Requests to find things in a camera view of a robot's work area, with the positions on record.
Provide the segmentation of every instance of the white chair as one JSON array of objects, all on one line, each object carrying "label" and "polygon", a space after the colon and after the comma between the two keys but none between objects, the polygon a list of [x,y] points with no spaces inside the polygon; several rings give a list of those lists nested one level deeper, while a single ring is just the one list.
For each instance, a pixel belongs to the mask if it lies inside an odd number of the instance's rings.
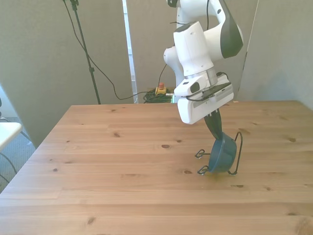
[{"label": "white chair", "polygon": [[[28,140],[30,140],[30,139],[22,131],[22,125],[21,124],[19,124],[17,122],[10,122],[8,119],[6,119],[4,117],[1,118],[1,112],[0,112],[0,120],[6,121],[6,122],[0,122],[0,155],[2,155],[5,159],[7,159],[7,161],[10,163],[10,165],[12,166],[12,168],[16,174],[17,171],[16,171],[13,163],[11,162],[11,160],[7,156],[5,156],[3,153],[1,153],[1,151],[19,133],[23,134],[23,136],[25,136]],[[3,178],[7,183],[9,183],[9,181],[3,175],[0,174],[0,177]]]}]

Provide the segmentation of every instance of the gray partition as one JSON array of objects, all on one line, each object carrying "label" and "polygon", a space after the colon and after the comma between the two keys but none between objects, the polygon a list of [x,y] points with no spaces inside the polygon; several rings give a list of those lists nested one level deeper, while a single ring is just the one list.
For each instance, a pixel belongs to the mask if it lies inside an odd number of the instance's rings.
[{"label": "gray partition", "polygon": [[[80,0],[78,14],[90,55],[116,84],[132,95],[121,0]],[[67,0],[71,15],[74,12]],[[103,104],[119,101],[97,70]],[[96,104],[86,57],[62,0],[2,0],[0,83],[35,146],[71,105]]]}]

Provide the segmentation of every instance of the black pole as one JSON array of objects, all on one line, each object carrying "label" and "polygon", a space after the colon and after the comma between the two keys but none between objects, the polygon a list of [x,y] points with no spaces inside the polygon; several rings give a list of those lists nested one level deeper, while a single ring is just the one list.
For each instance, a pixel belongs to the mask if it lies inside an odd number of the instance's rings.
[{"label": "black pole", "polygon": [[87,47],[86,47],[86,43],[85,43],[83,31],[82,31],[82,27],[81,27],[81,25],[80,25],[80,21],[79,21],[78,14],[77,14],[78,0],[70,0],[70,3],[72,4],[72,8],[73,8],[73,10],[74,10],[74,12],[75,12],[76,20],[77,20],[77,23],[78,23],[80,36],[81,36],[81,38],[82,38],[82,42],[83,42],[83,46],[84,46],[84,51],[85,51],[86,57],[87,57],[87,62],[88,62],[88,66],[89,66],[89,72],[90,72],[90,74],[91,74],[91,78],[92,78],[92,82],[93,82],[94,91],[95,91],[96,96],[97,96],[98,104],[101,104],[100,97],[99,97],[99,93],[98,93],[98,89],[97,89],[97,85],[96,85],[96,81],[95,81],[94,75],[93,75],[94,68],[91,66],[91,63],[90,63],[90,59],[89,59],[89,55],[88,55],[88,51],[87,51]]}]

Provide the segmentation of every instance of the table surface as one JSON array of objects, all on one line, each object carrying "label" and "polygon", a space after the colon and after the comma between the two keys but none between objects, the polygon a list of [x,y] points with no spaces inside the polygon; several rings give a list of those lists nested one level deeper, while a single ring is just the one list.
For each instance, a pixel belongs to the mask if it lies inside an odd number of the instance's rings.
[{"label": "table surface", "polygon": [[221,108],[243,133],[237,176],[200,176],[214,142],[175,104],[72,106],[0,194],[6,235],[312,235],[313,112]]}]

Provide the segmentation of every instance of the carpet floor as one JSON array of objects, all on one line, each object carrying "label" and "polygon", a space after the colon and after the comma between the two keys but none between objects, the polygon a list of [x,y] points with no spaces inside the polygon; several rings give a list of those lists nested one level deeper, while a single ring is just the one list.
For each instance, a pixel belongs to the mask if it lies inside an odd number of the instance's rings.
[{"label": "carpet floor", "polygon": [[[11,122],[19,122],[20,120],[16,117],[8,117]],[[2,151],[7,156],[16,170],[19,171],[21,167],[27,162],[30,156],[35,152],[35,147],[28,139],[22,134],[18,134]],[[8,181],[11,181],[14,176],[14,170],[9,162],[0,155],[0,174],[3,175]],[[0,177],[0,193],[7,186],[7,182]]]}]

